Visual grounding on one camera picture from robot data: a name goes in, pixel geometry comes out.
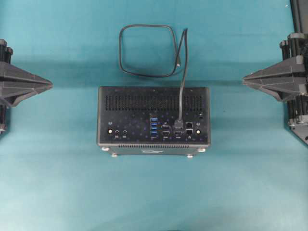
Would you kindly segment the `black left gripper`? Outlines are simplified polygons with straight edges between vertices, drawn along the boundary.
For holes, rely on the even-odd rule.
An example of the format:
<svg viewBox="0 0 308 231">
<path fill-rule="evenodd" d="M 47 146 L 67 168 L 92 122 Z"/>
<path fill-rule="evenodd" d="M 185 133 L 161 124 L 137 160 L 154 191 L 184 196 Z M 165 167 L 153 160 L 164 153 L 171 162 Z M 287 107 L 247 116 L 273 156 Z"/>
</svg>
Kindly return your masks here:
<svg viewBox="0 0 308 231">
<path fill-rule="evenodd" d="M 0 134 L 6 131 L 6 113 L 21 101 L 50 90 L 53 83 L 11 63 L 13 49 L 0 40 Z"/>
</svg>

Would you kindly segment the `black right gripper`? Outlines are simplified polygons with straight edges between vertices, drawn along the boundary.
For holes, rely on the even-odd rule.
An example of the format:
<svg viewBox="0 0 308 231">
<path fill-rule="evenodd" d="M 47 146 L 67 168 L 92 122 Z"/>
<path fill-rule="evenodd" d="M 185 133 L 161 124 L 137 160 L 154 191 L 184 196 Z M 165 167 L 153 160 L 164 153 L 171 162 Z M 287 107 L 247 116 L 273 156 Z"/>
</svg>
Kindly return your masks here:
<svg viewBox="0 0 308 231">
<path fill-rule="evenodd" d="M 283 61 L 243 78 L 243 84 L 287 102 L 288 125 L 308 124 L 308 35 L 291 33 L 280 43 Z M 263 84 L 274 77 L 292 77 L 292 83 Z"/>
</svg>

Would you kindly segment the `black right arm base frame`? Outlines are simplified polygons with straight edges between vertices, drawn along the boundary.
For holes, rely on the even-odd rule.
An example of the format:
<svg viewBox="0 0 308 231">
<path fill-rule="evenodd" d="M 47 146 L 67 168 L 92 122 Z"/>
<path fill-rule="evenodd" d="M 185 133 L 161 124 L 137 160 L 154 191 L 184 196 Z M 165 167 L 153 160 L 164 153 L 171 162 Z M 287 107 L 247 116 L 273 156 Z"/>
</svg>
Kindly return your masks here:
<svg viewBox="0 0 308 231">
<path fill-rule="evenodd" d="M 304 83 L 300 84 L 299 95 L 287 103 L 289 128 L 305 144 L 308 143 L 308 2 L 306 0 L 292 0 L 291 10 L 295 33 L 290 34 L 290 55 L 301 55 L 305 66 L 304 73 L 299 76 Z"/>
</svg>

